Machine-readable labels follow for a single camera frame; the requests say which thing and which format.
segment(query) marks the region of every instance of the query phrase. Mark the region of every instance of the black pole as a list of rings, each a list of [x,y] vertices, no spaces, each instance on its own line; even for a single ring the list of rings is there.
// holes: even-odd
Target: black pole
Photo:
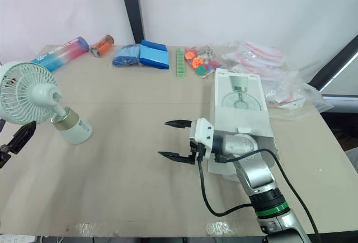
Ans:
[[[358,52],[358,36],[352,39],[308,83],[321,90],[323,86]]]
[[[124,2],[134,41],[135,43],[141,43],[144,39],[144,34],[139,0],[124,0]]]

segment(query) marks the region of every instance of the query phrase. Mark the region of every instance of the white backdrop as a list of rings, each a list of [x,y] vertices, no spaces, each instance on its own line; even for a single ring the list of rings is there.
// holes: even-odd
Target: white backdrop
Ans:
[[[0,0],[0,61],[32,60],[46,44],[105,34],[133,43],[124,0]]]
[[[307,81],[358,34],[358,0],[140,1],[148,40],[276,46]]]

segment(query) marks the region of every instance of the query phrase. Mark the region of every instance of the colorful toy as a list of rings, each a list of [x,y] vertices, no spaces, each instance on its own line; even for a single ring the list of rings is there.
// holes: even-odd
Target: colorful toy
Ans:
[[[202,78],[222,66],[214,60],[215,53],[210,46],[185,48],[184,57],[189,66]]]

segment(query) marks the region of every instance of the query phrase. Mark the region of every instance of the beige tabletop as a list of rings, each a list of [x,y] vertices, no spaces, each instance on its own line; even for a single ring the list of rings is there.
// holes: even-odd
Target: beige tabletop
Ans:
[[[213,78],[187,69],[114,68],[85,54],[53,73],[62,104],[93,125],[90,140],[64,142],[51,123],[0,170],[0,233],[53,236],[181,237],[263,235],[252,208],[215,217],[202,200],[197,166],[157,151],[189,154],[189,130],[163,123],[209,117]],[[358,175],[317,113],[300,121],[272,120],[282,165],[320,232],[358,230]],[[18,125],[7,123],[0,145]],[[277,166],[280,190],[307,233],[311,225]],[[204,173],[217,212],[249,200],[242,187]]]

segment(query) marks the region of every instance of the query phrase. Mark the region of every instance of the orange toy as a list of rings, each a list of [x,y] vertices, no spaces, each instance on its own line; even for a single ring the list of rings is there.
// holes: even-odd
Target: orange toy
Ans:
[[[193,59],[195,57],[195,53],[192,51],[187,51],[184,55],[185,60]]]
[[[202,60],[201,58],[194,58],[191,62],[191,66],[193,68],[197,68],[198,66],[204,64],[204,60]]]

